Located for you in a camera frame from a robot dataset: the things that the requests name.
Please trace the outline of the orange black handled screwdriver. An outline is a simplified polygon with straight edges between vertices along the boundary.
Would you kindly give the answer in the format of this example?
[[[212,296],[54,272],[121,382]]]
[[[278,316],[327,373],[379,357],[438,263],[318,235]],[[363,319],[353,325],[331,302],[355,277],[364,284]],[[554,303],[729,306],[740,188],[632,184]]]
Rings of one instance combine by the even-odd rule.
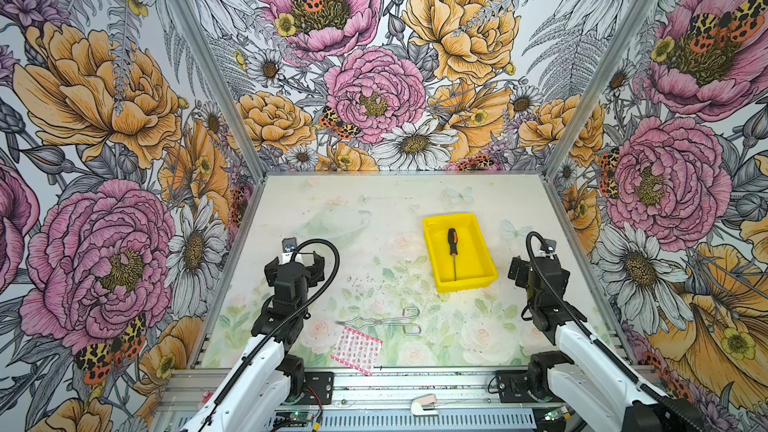
[[[458,267],[457,267],[457,256],[458,256],[458,234],[455,228],[449,228],[447,232],[447,241],[449,246],[449,253],[452,257],[452,263],[453,263],[453,276],[454,280],[458,280]]]

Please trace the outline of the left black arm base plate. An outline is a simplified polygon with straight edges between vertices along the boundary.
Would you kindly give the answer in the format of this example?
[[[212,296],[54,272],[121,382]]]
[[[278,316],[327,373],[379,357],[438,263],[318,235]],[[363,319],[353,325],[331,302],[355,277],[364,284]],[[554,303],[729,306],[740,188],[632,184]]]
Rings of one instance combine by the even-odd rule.
[[[306,371],[297,405],[330,405],[333,398],[335,374],[333,372]]]

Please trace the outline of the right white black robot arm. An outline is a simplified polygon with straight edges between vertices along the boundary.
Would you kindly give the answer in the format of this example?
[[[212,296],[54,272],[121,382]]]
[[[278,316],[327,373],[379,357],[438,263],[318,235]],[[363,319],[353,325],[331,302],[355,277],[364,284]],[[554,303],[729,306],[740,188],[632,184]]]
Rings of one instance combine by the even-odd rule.
[[[703,431],[695,406],[639,375],[565,300],[570,272],[552,242],[530,232],[525,247],[528,258],[515,257],[508,277],[526,291],[522,318],[555,347],[530,357],[528,394],[561,400],[594,431]]]

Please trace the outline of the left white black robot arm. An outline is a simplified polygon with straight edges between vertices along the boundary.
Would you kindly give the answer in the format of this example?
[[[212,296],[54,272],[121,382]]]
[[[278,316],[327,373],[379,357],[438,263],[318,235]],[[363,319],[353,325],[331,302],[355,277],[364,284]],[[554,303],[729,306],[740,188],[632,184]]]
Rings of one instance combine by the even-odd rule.
[[[262,304],[240,358],[181,431],[262,431],[286,399],[302,393],[304,361],[290,353],[309,307],[336,278],[340,254],[321,238],[283,241],[264,267],[272,295]]]

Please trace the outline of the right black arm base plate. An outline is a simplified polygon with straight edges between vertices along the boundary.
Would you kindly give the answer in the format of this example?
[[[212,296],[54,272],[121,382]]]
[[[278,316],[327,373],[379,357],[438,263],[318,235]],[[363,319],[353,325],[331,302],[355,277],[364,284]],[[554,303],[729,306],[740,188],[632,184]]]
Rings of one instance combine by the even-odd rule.
[[[557,398],[541,371],[500,370],[495,372],[494,381],[501,403],[548,403]]]

